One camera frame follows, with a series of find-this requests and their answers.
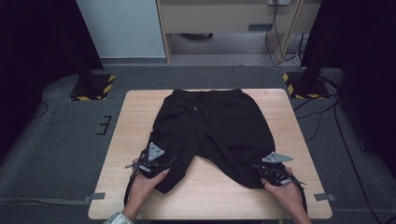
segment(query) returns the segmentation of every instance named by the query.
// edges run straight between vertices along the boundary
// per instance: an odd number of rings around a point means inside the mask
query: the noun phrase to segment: waistband
[[[233,95],[242,93],[241,89],[227,90],[227,91],[184,91],[184,90],[173,90],[174,95]]]

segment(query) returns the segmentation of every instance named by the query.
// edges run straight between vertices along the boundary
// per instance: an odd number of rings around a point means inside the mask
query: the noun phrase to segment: sleeve
[[[122,212],[118,212],[111,216],[103,224],[134,224],[128,217],[126,217]]]

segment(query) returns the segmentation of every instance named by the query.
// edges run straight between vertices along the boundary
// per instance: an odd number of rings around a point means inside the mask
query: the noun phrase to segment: yellow and black hazard tape
[[[288,88],[289,95],[291,99],[325,99],[327,96],[319,95],[319,94],[297,94],[294,91],[293,85],[290,82],[288,74],[283,74],[283,80],[286,83],[286,87]]]
[[[108,92],[110,91],[111,86],[113,85],[114,78],[116,78],[116,76],[113,76],[113,75],[108,78],[107,84],[106,84],[106,86],[103,90],[103,93],[101,95],[96,95],[96,96],[80,95],[80,96],[70,97],[70,100],[71,101],[104,100],[104,99],[106,99]]]

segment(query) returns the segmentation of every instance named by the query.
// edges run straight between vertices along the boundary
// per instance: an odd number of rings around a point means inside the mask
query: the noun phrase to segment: black shorts
[[[173,161],[156,187],[162,193],[184,177],[195,155],[213,161],[237,183],[263,189],[251,165],[276,150],[260,108],[241,90],[174,90],[164,99],[148,142],[164,150],[159,163]]]

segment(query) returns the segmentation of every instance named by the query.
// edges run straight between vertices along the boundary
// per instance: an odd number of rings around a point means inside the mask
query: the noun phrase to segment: human hand
[[[141,175],[139,170],[137,170],[134,183],[132,184],[129,192],[128,203],[125,205],[122,213],[129,219],[134,221],[137,217],[137,214],[139,213],[140,208],[143,205],[143,202],[149,197],[155,186],[157,186],[157,184],[159,184],[168,173],[169,169],[160,172],[158,175],[151,179],[148,179],[145,176]]]
[[[287,167],[286,170],[292,174],[291,168]],[[262,184],[266,190],[275,196],[294,223],[311,223],[309,216],[304,210],[300,190],[293,182],[277,187],[262,178]]]

